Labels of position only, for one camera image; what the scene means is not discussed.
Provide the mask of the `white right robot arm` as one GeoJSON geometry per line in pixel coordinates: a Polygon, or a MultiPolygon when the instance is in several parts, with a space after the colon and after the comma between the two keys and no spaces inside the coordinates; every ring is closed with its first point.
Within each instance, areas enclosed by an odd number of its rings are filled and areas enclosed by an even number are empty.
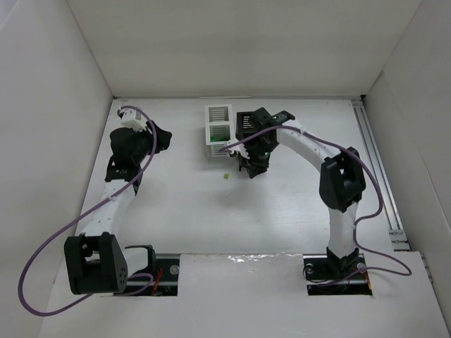
{"type": "Polygon", "coordinates": [[[239,168],[249,178],[268,170],[271,152],[283,145],[311,163],[320,174],[319,195],[328,207],[330,239],[323,260],[322,280],[339,279],[356,267],[359,250],[353,239],[357,207],[366,188],[359,152],[343,151],[309,138],[296,117],[287,111],[271,115],[265,108],[239,112],[235,136],[241,143],[239,168]]]}

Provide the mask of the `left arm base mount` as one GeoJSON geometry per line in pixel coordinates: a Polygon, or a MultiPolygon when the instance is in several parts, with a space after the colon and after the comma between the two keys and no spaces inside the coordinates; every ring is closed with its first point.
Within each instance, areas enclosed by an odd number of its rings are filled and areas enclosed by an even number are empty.
{"type": "Polygon", "coordinates": [[[180,254],[157,254],[156,267],[134,273],[125,291],[115,296],[177,296],[179,272],[180,254]]]}

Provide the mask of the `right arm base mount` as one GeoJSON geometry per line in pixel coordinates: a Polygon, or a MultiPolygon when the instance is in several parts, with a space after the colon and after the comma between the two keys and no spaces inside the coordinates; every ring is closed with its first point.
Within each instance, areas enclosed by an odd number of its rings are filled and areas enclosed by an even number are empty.
{"type": "Polygon", "coordinates": [[[364,256],[344,269],[336,268],[326,254],[303,256],[302,274],[307,281],[309,296],[371,296],[372,290],[366,273],[356,273],[345,280],[349,274],[357,271],[359,264],[365,264],[364,256]]]}

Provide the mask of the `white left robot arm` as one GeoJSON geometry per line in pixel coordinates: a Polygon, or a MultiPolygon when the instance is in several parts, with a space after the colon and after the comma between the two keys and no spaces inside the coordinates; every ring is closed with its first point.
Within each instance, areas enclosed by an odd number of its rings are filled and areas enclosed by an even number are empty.
{"type": "Polygon", "coordinates": [[[102,195],[105,204],[93,212],[79,235],[68,237],[64,244],[73,294],[122,293],[135,273],[156,272],[157,259],[151,245],[121,248],[116,236],[138,193],[143,160],[166,150],[171,138],[171,132],[150,124],[139,131],[120,127],[111,132],[112,155],[102,195]]]}

